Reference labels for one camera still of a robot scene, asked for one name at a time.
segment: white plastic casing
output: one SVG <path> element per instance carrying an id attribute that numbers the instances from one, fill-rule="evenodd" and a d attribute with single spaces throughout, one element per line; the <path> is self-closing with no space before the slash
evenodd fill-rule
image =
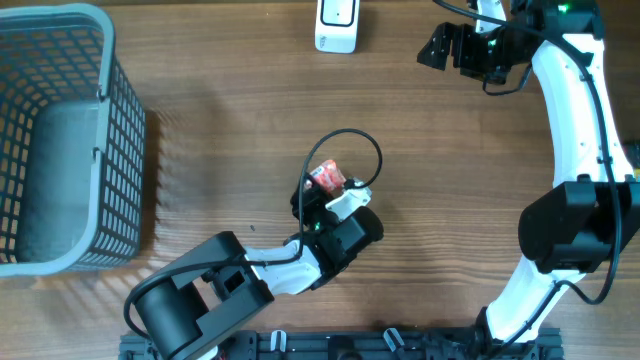
<path id="1" fill-rule="evenodd" d="M 286 246 L 275 249 L 254 249 L 245 247 L 245 258 L 250 261 L 275 261 L 292 258 L 298 252 L 300 240 L 294 240 Z M 320 264 L 308 247 L 302 249 L 298 261 L 283 265 L 252 266 L 259 280 L 264 280 L 269 291 L 280 294 L 296 295 L 313 285 L 320 278 Z"/>
<path id="2" fill-rule="evenodd" d="M 356 49 L 360 0 L 318 0 L 316 49 L 352 53 Z"/>
<path id="3" fill-rule="evenodd" d="M 555 281 L 569 280 L 576 283 L 584 275 L 577 270 L 555 270 L 550 274 L 541 274 L 533 261 L 522 256 L 502 294 L 487 308 L 487 324 L 493 338 L 506 341 L 520 330 L 538 310 Z M 538 337 L 540 324 L 568 289 L 563 286 L 558 291 L 538 320 L 517 342 L 527 342 Z"/>
<path id="4" fill-rule="evenodd" d="M 582 52 L 594 54 L 592 74 L 604 110 L 609 152 L 613 158 L 616 182 L 633 175 L 613 122 L 611 104 L 604 80 L 604 43 L 589 34 L 567 34 L 564 38 Z M 545 41 L 533 56 L 533 71 L 540 81 L 549 113 L 555 156 L 553 187 L 565 181 L 576 181 L 586 174 L 594 182 L 608 181 L 600 149 L 600 128 L 587 84 L 582 81 L 576 64 L 557 46 Z"/>

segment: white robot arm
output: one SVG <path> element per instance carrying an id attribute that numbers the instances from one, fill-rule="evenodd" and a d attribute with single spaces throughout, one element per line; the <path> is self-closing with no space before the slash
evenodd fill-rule
<path id="1" fill-rule="evenodd" d="M 530 63 L 544 93 L 555 154 L 553 190 L 524 210 L 518 229 L 523 256 L 502 294 L 479 317 L 487 342 L 527 343 L 538 337 L 568 286 L 576 290 L 574 284 L 605 260 L 615 274 L 619 252 L 640 223 L 640 189 L 605 85 L 599 10 L 595 0 L 512 0 L 515 19 L 507 23 L 500 1 L 470 0 L 474 14 L 434 2 L 476 19 L 476 26 L 440 25 L 418 62 L 444 70 L 451 52 L 454 67 L 485 87 L 503 85 L 512 66 Z M 599 303 L 612 279 L 596 300 L 577 291 Z M 486 351 L 489 358 L 496 356 L 493 350 Z"/>

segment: red snack package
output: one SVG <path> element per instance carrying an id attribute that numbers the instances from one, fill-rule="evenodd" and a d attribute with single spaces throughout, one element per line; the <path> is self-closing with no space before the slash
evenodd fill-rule
<path id="1" fill-rule="evenodd" d="M 333 160 L 327 160 L 311 172 L 311 177 L 320 185 L 324 191 L 330 193 L 335 189 L 341 188 L 347 181 L 338 165 Z M 305 188 L 311 187 L 311 183 L 307 180 Z"/>

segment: wooden table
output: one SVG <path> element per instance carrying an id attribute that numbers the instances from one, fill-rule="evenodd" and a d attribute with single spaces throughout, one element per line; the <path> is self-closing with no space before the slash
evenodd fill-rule
<path id="1" fill-rule="evenodd" d="M 618 131 L 638 138 L 640 5 L 600 3 Z M 537 81 L 491 98 L 453 69 L 417 64 L 436 25 L 464 21 L 429 1 L 364 3 L 357 52 L 323 54 L 313 46 L 315 7 L 106 8 L 148 110 L 142 251 L 115 271 L 1 280 L 0 358 L 113 359 L 127 331 L 124 298 L 142 278 L 223 230 L 259 247 L 296 231 L 289 197 L 302 160 L 340 127 L 366 130 L 382 146 L 371 208 L 385 239 L 322 289 L 279 297 L 247 328 L 465 326 L 500 293 L 520 257 L 520 212 L 551 187 Z M 351 136 L 330 141 L 315 163 L 326 158 L 362 178 L 375 167 L 372 148 Z M 603 278 L 598 271 L 582 285 L 594 293 Z M 604 305 L 568 294 L 547 324 L 562 328 L 568 359 L 637 358 L 638 296 L 635 240 Z"/>

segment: white device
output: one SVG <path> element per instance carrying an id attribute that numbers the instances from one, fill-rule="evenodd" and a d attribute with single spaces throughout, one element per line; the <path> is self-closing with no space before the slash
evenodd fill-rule
<path id="1" fill-rule="evenodd" d="M 318 0 L 316 49 L 352 53 L 356 49 L 360 0 Z"/>
<path id="2" fill-rule="evenodd" d="M 505 19 L 499 1 L 478 1 L 478 12 Z M 476 30 L 480 27 L 484 31 L 495 28 L 488 22 L 478 22 Z M 613 122 L 604 79 L 604 43 L 590 34 L 566 34 L 564 38 L 578 50 L 594 54 L 588 70 L 593 75 L 604 110 L 614 178 L 616 182 L 624 182 L 626 175 L 633 174 L 633 169 L 622 151 Z M 567 54 L 548 41 L 538 48 L 532 63 L 544 93 L 551 126 L 555 155 L 553 186 L 565 181 L 575 181 L 581 174 L 589 175 L 593 181 L 606 182 L 604 165 L 598 161 L 602 158 L 602 149 L 599 146 L 596 111 L 591 93 L 587 84 L 581 80 L 578 67 Z M 549 274 L 542 274 L 534 262 L 523 256 L 505 289 L 487 308 L 487 325 L 492 338 L 509 340 L 540 308 L 555 282 L 567 280 L 575 284 L 584 276 L 578 270 L 554 270 Z M 568 287 L 563 287 L 555 294 L 537 321 L 516 340 L 517 343 L 538 337 L 540 324 L 567 290 Z"/>

